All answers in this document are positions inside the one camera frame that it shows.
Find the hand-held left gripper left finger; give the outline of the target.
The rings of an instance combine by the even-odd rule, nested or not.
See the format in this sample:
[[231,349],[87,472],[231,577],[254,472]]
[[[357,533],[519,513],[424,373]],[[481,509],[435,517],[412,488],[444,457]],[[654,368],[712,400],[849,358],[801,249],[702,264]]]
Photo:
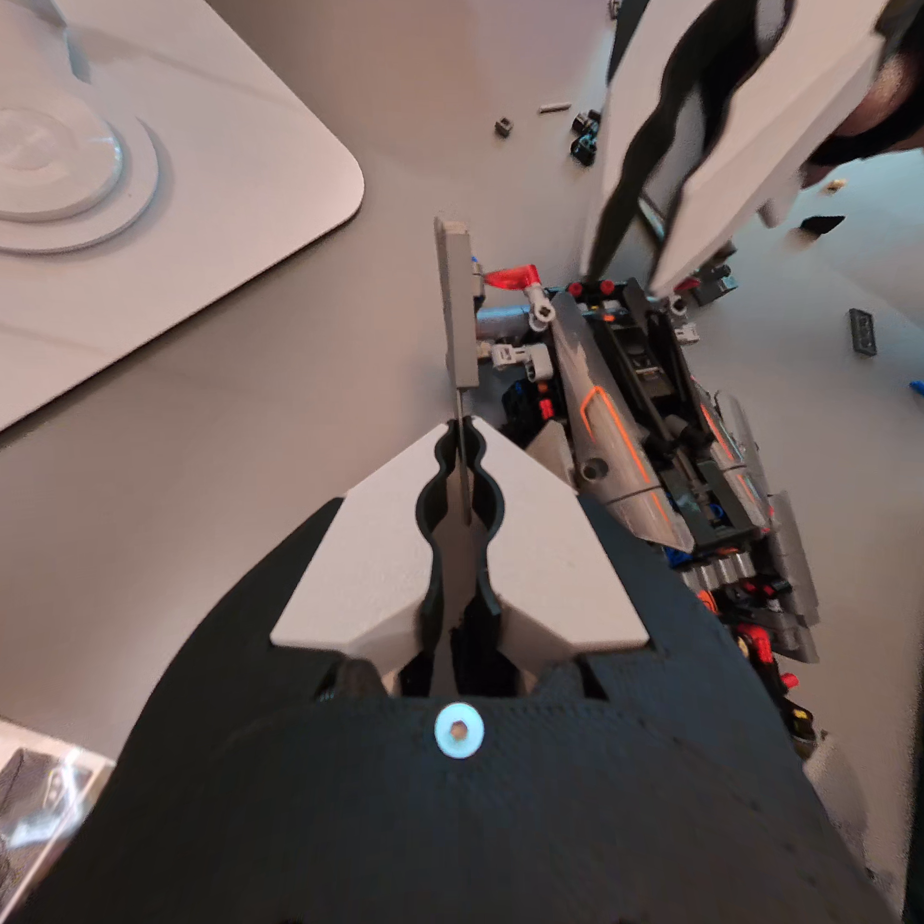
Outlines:
[[368,661],[385,683],[432,657],[444,613],[434,532],[455,468],[456,430],[445,423],[348,491],[271,643]]

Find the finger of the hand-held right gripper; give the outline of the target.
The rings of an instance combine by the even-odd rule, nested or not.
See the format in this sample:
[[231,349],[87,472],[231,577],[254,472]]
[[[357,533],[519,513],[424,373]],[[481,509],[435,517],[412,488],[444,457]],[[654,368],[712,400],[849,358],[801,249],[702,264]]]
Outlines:
[[663,297],[775,197],[796,195],[815,149],[878,69],[886,2],[794,2],[783,35],[734,93],[724,130],[685,182],[650,288]]
[[755,18],[755,2],[621,2],[598,141],[602,200],[585,247],[589,281],[616,255],[687,97],[722,52],[753,42]]

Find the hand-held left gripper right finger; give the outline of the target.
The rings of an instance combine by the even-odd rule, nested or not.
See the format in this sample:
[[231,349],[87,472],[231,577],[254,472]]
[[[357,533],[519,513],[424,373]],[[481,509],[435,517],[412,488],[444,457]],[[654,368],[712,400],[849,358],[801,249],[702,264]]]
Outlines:
[[574,490],[481,418],[472,424],[503,502],[487,542],[501,653],[538,678],[578,655],[646,647],[649,633]]

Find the grey lego vehicle model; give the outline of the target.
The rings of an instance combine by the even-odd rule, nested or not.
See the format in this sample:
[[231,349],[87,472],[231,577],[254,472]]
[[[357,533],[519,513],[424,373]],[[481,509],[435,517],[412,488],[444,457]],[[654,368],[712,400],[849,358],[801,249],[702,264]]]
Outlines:
[[521,368],[502,433],[599,502],[726,626],[804,760],[824,734],[780,656],[818,660],[818,597],[788,495],[746,415],[692,375],[670,302],[635,279],[546,287],[532,264],[472,262],[480,362]]

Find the grey lego wing assembly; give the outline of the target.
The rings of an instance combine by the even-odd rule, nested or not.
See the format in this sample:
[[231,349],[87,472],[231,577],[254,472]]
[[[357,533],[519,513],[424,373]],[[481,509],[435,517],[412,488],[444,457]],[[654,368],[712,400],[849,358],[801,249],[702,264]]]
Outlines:
[[455,393],[455,419],[463,521],[471,525],[472,499],[465,437],[464,393],[479,385],[473,262],[468,226],[436,216],[433,221],[443,299],[446,365]]

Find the cluster of black lego pieces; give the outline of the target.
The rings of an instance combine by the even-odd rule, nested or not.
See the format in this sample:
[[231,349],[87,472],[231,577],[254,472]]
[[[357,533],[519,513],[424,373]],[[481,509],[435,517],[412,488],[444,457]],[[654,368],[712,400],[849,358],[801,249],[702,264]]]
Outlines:
[[591,167],[595,162],[601,120],[600,111],[589,109],[578,113],[572,122],[571,131],[574,139],[569,152],[571,157],[583,167]]

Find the white sticker sheet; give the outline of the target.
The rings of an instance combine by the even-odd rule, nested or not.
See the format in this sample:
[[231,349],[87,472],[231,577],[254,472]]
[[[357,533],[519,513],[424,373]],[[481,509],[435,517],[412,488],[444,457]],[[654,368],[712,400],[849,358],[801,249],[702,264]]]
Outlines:
[[2,719],[2,922],[52,869],[115,767],[109,757]]

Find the white book stand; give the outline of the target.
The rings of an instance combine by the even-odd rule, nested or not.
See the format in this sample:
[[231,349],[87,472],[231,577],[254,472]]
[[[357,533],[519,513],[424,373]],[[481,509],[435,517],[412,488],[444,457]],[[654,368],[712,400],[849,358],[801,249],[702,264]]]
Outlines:
[[2,2],[2,429],[359,209],[355,157],[205,2]]

